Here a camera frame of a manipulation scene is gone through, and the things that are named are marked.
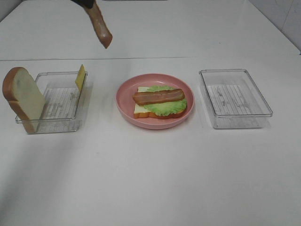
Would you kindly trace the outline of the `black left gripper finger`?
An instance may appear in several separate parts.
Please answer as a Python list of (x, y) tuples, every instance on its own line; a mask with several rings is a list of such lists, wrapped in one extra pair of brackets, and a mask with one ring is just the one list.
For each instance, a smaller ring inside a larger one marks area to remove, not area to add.
[(81, 7), (85, 7), (88, 9), (92, 9), (95, 3), (95, 0), (72, 0), (72, 1), (80, 5)]

